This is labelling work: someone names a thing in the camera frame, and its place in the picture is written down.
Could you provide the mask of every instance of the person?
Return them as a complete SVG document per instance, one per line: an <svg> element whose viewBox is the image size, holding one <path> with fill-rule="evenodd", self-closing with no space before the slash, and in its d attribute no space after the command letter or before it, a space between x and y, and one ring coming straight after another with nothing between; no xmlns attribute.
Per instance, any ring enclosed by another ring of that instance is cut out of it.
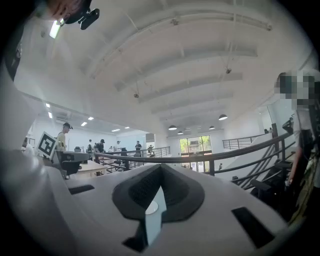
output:
<svg viewBox="0 0 320 256"><path fill-rule="evenodd" d="M135 145L135 152L139 153L139 156L140 156L140 157L141 157L141 148L142 148L142 146L141 146L141 144L140 144L140 141L138 140L138 141L136 142L136 145Z"/></svg>
<svg viewBox="0 0 320 256"><path fill-rule="evenodd" d="M60 151L66 151L66 135L70 129L73 129L73 127L70 126L68 122L65 122L62 126L62 131L58 133L58 136L56 137L57 140L57 149Z"/></svg>
<svg viewBox="0 0 320 256"><path fill-rule="evenodd" d="M120 145L120 142L121 141L119 141L119 140L116 142L116 145L113 147L114 152L121 152L122 147Z"/></svg>
<svg viewBox="0 0 320 256"><path fill-rule="evenodd" d="M148 153L152 153L152 151L153 151L153 148L154 148L154 146L152 146L152 145L150 145L149 147L148 147Z"/></svg>
<svg viewBox="0 0 320 256"><path fill-rule="evenodd" d="M89 159L92 161L92 157L93 157L94 153L93 153L93 147L91 146L91 143L92 143L92 140L89 139L89 145L87 146L86 151L89 154Z"/></svg>
<svg viewBox="0 0 320 256"><path fill-rule="evenodd" d="M95 151L97 153L103 153L104 152L104 143L105 143L105 140L102 138L100 140L100 142L96 144Z"/></svg>
<svg viewBox="0 0 320 256"><path fill-rule="evenodd" d="M26 137L22 143L22 147L25 148L25 154L28 156L34 156L34 148L28 143L28 138Z"/></svg>
<svg viewBox="0 0 320 256"><path fill-rule="evenodd" d="M293 129L294 128L294 118L291 116L289 120L290 120L290 127Z"/></svg>
<svg viewBox="0 0 320 256"><path fill-rule="evenodd" d="M317 70L299 70L281 73L276 81L275 90L285 94L286 99L292 99L294 108L293 135L295 138L295 155L288 179L285 182L286 191L294 194L300 191L301 180L314 147L315 130L313 129L310 109L314 108L319 98L320 72ZM313 191L320 188L319 162L316 166ZM291 207L296 205L296 197L293 197Z"/></svg>

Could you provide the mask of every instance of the black camera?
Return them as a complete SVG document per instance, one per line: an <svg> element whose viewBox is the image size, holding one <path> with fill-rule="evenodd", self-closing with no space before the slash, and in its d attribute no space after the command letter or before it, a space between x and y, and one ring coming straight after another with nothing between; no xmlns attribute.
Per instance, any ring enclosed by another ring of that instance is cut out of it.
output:
<svg viewBox="0 0 320 256"><path fill-rule="evenodd" d="M72 24L78 22L81 30L87 29L100 16L99 9L90 10L91 1L92 0L85 0L81 8L79 8L76 13L72 14L65 23Z"/></svg>
<svg viewBox="0 0 320 256"><path fill-rule="evenodd" d="M86 15L82 17L82 19L78 20L78 23L80 24L80 29L87 29L92 23L94 23L99 18L99 15L99 9L94 9L90 13L86 13Z"/></svg>

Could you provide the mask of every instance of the handrail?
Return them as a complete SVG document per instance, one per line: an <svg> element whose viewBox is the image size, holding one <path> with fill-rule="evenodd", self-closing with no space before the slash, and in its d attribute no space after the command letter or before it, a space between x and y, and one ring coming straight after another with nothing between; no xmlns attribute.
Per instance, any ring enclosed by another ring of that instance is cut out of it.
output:
<svg viewBox="0 0 320 256"><path fill-rule="evenodd" d="M152 148L152 151L154 150L161 150L161 149L167 149L170 148L169 146L163 146L163 147L157 147L157 148ZM116 151L116 152L105 152L104 154L107 155L115 155L115 154L121 154L121 153L140 153L140 152L145 152L148 151L148 149L140 149L139 151L137 150L132 150L132 151Z"/></svg>
<svg viewBox="0 0 320 256"><path fill-rule="evenodd" d="M209 155L198 155L198 156L187 156L187 157L134 157L134 156L132 157L132 156L118 156L118 155L114 156L112 154L109 154L107 157L111 158L111 159L130 160L133 162L135 161L135 162L141 162L141 163L156 163L156 164L160 164L160 163L175 164L175 163L214 161L214 160L233 158L233 157L249 154L254 151L264 149L272 144L278 143L278 142L288 138L289 136L291 136L290 133L285 133L281 136L277 136L275 138L272 138L270 140L264 141L264 142L256 144L256 145L233 150L230 152L223 152L223 153L209 154ZM106 156L106 153L94 153L94 154L99 157Z"/></svg>
<svg viewBox="0 0 320 256"><path fill-rule="evenodd" d="M249 136L249 137L242 137L242 138L229 138L229 139L223 139L222 141L234 141L234 140L242 140L242 139L250 139L250 138L256 138L256 137L259 137L259 136L262 136L262 135L266 135L265 133L264 134L259 134L259 135L254 135L254 136Z"/></svg>
<svg viewBox="0 0 320 256"><path fill-rule="evenodd" d="M286 150L287 148L291 147L293 144L295 144L295 142L292 142L291 144L289 144L288 146L286 146L284 149ZM229 169L224 169L224 170L217 170L215 171L214 173L215 174L220 174L220 173L226 173L226 172L231 172L231 171L234 171L234 170L237 170L237 169L241 169L241 168L245 168L245 167L248 167L248 166L253 166L254 164L257 164L257 163L260 163L264 160L267 160L269 158L272 158L274 157L275 155L278 155L279 153L281 153L283 151L283 149L280 149L279 151L277 152L274 152L273 154L269 155L269 156L266 156L264 158L261 158L259 160L256 160L256 161L253 161L253 162L249 162L249 163L246 163L246 164L243 164L243 165L240 165L240 166L236 166L236 167L232 167L232 168L229 168Z"/></svg>

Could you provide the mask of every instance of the man in white shirt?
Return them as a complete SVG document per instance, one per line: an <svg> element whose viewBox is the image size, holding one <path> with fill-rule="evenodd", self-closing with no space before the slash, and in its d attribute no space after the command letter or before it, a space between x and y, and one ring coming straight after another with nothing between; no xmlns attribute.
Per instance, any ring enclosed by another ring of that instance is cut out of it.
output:
<svg viewBox="0 0 320 256"><path fill-rule="evenodd" d="M35 151L34 148L28 143L28 138L25 138L23 141L22 146L25 148L25 154L28 156L34 156L35 155Z"/></svg>
<svg viewBox="0 0 320 256"><path fill-rule="evenodd" d="M285 94L286 99L292 99L295 109L293 117L293 134L295 137L296 152L291 172L286 183L300 185L301 178L307 167L312 142L314 139L310 120L309 105L315 104L315 86L319 86L320 72L317 70L299 70L281 73L275 83L275 92ZM316 170L314 186L320 188L320 171Z"/></svg>
<svg viewBox="0 0 320 256"><path fill-rule="evenodd" d="M57 140L57 149L60 150L60 151L66 151L66 135L70 129L73 129L69 123L65 122L63 124L63 127L62 127L62 131L59 132L58 136L56 137L56 140Z"/></svg>
<svg viewBox="0 0 320 256"><path fill-rule="evenodd" d="M121 141L119 140L116 142L116 145L113 147L113 152L121 152L122 146L120 145L120 142Z"/></svg>

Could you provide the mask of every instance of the desk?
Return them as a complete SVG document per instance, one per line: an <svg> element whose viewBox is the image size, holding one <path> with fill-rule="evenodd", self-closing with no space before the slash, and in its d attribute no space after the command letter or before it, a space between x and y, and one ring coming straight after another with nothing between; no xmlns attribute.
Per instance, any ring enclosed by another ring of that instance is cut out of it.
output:
<svg viewBox="0 0 320 256"><path fill-rule="evenodd" d="M76 175L78 174L90 174L90 177L92 176L92 173L96 172L104 172L106 170L106 167L96 163L94 161L88 160L88 163L81 163L80 166L82 167L81 170L78 170Z"/></svg>

